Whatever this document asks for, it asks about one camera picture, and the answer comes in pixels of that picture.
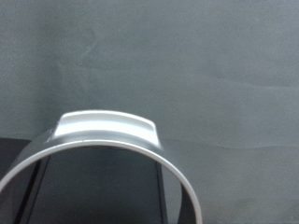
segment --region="curved metal band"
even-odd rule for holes
[[[153,122],[115,111],[79,111],[64,114],[55,130],[49,130],[29,144],[0,181],[0,194],[21,170],[55,152],[74,147],[120,147],[143,154],[170,170],[189,194],[196,224],[202,224],[201,208],[179,155],[164,148]]]

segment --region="silver ring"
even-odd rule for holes
[[[184,173],[179,155],[161,145],[155,124],[141,117],[115,111],[90,110],[64,114],[56,129],[29,144],[0,181],[0,194],[24,168],[53,153],[75,147],[119,147],[149,157],[171,171],[192,201],[196,224],[202,224],[201,207]]]

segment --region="metal frame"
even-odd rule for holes
[[[90,110],[64,114],[55,130],[29,144],[0,181],[0,194],[21,170],[50,154],[75,147],[119,147],[159,162],[181,182],[192,201],[196,224],[202,224],[200,204],[188,180],[188,167],[179,155],[161,145],[155,124],[148,119],[115,111]]]

